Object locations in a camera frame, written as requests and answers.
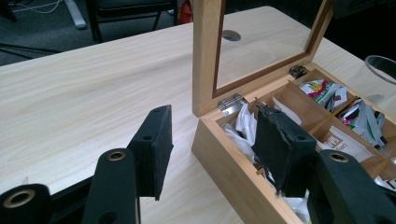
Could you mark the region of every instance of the lid frame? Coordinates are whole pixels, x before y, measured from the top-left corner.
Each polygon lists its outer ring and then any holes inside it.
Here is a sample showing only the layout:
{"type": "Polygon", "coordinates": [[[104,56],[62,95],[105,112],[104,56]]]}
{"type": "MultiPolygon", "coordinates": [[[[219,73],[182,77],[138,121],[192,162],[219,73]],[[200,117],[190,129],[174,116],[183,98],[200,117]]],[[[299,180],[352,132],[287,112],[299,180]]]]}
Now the lid frame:
{"type": "Polygon", "coordinates": [[[219,53],[226,0],[195,1],[193,6],[192,113],[201,117],[232,94],[246,94],[279,78],[296,64],[312,62],[332,18],[332,1],[323,0],[304,51],[217,88],[219,53]]]}

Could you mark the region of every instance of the red object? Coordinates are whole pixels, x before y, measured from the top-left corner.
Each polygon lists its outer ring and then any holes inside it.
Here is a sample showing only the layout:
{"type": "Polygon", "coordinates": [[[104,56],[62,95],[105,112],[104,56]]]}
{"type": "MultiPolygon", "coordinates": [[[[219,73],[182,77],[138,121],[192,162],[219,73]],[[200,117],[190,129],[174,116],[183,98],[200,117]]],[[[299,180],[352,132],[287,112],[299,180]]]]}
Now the red object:
{"type": "Polygon", "coordinates": [[[184,0],[180,4],[180,9],[178,12],[177,24],[185,24],[192,22],[192,7],[190,0],[184,0]]]}

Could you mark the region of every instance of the metal hinge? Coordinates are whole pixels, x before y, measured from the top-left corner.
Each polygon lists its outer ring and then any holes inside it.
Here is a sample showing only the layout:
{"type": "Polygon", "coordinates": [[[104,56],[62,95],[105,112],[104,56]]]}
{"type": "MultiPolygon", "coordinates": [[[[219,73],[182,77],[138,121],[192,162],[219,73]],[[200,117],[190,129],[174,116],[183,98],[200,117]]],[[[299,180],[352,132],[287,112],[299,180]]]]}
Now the metal hinge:
{"type": "Polygon", "coordinates": [[[236,93],[220,101],[218,105],[221,112],[224,114],[225,117],[227,117],[232,113],[241,110],[242,106],[244,105],[243,97],[240,94],[236,93]]]}
{"type": "Polygon", "coordinates": [[[302,65],[294,65],[290,68],[289,73],[295,78],[302,77],[303,75],[307,74],[305,67],[302,65]]]}

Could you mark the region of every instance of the box lid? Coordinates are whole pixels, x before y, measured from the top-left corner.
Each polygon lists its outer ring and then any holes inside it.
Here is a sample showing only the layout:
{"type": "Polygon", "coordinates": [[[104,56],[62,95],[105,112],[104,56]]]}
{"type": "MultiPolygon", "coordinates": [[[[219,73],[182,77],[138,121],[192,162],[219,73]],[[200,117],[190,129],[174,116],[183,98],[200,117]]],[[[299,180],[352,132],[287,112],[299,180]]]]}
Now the box lid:
{"type": "Polygon", "coordinates": [[[331,0],[318,1],[311,29],[274,7],[224,16],[225,2],[193,5],[192,112],[197,117],[225,98],[245,95],[295,65],[312,62],[332,18],[331,0]]]}

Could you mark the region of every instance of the table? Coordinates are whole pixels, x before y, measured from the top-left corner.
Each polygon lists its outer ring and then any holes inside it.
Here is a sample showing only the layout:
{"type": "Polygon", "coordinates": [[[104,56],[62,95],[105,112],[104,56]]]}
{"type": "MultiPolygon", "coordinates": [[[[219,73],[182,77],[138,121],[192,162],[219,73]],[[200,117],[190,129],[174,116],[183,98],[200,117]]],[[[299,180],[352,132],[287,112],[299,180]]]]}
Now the table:
{"type": "MultiPolygon", "coordinates": [[[[53,194],[126,147],[147,113],[172,105],[174,149],[161,199],[142,223],[242,223],[191,153],[192,23],[0,67],[0,192],[23,181],[53,194]]],[[[348,84],[363,62],[323,39],[314,62],[348,84]]]]}

